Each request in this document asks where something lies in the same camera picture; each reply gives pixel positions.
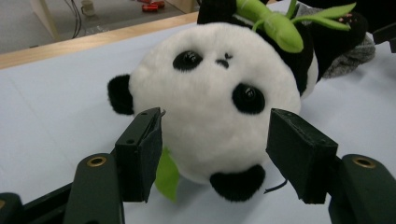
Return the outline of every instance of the gray fabric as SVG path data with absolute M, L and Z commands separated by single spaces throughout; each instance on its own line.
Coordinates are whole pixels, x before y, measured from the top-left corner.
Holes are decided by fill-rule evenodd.
M 296 17 L 303 15 L 311 15 L 320 12 L 321 8 L 307 7 L 306 5 L 299 4 Z M 332 65 L 323 74 L 324 78 L 339 77 L 346 75 L 355 70 L 360 64 L 371 61 L 375 56 L 375 43 L 368 37 L 356 46 L 356 48 L 344 53 L 336 58 Z

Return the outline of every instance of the green leaf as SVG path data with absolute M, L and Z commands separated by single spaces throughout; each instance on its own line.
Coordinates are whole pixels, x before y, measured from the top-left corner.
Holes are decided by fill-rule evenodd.
M 175 202 L 178 179 L 178 169 L 169 156 L 169 149 L 165 147 L 158 164 L 155 186 L 163 196 Z
M 330 8 L 324 9 L 312 16 L 318 16 L 318 17 L 323 17 L 323 18 L 328 18 L 328 19 L 337 19 L 337 18 L 345 16 L 347 13 L 352 11 L 352 9 L 355 6 L 356 6 L 356 3 L 352 3 L 349 5 L 340 6 L 340 7 L 330 7 Z
M 294 18 L 293 20 L 291 20 L 293 23 L 299 22 L 299 21 L 313 21 L 316 22 L 320 25 L 335 29 L 335 30 L 344 30 L 344 31 L 348 31 L 350 30 L 350 26 L 347 24 L 343 24 L 339 21 L 333 21 L 333 20 L 329 20 L 326 18 L 321 18 L 321 17 L 317 17 L 317 16 L 302 16 L 302 17 L 298 17 L 298 18 Z

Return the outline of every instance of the cable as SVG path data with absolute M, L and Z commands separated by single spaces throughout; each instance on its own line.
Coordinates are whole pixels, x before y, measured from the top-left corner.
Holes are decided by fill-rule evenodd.
M 69 6 L 70 10 L 72 11 L 73 15 L 75 16 L 75 30 L 72 36 L 72 39 L 76 38 L 81 30 L 82 21 L 81 16 L 79 14 L 78 8 L 74 0 L 70 0 L 71 5 L 68 3 L 68 0 L 64 0 L 64 2 Z
M 72 2 L 73 9 L 75 11 L 76 23 L 75 23 L 75 32 L 73 34 L 72 39 L 76 38 L 81 30 L 81 15 L 79 14 L 78 8 L 74 0 L 70 0 Z

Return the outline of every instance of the white fur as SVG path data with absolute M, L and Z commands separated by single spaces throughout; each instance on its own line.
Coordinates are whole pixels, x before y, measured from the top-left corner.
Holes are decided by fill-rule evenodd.
M 312 58 L 312 63 L 308 68 L 308 80 L 306 81 L 306 89 L 301 96 L 302 99 L 305 99 L 311 92 L 314 90 L 315 86 L 318 82 L 318 59 L 317 55 L 314 52 L 314 56 Z
M 185 50 L 204 58 L 190 72 L 173 67 Z M 215 63 L 225 53 L 233 56 L 228 69 Z M 262 91 L 266 105 L 260 114 L 236 109 L 232 94 L 239 83 Z M 164 40 L 131 74 L 130 90 L 135 113 L 166 110 L 164 146 L 179 171 L 199 183 L 267 160 L 271 108 L 298 113 L 301 106 L 294 77 L 274 49 L 249 29 L 227 23 L 198 25 Z

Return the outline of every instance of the brass screw hole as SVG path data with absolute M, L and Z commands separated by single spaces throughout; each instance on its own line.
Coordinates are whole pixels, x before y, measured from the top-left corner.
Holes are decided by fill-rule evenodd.
M 6 201 L 0 200 L 0 209 L 2 209 L 6 205 Z
M 106 157 L 94 157 L 87 161 L 87 165 L 91 167 L 97 167 L 105 164 L 106 161 L 107 161 Z
M 356 157 L 352 159 L 357 165 L 362 166 L 364 168 L 375 168 L 375 163 L 372 160 L 363 157 Z

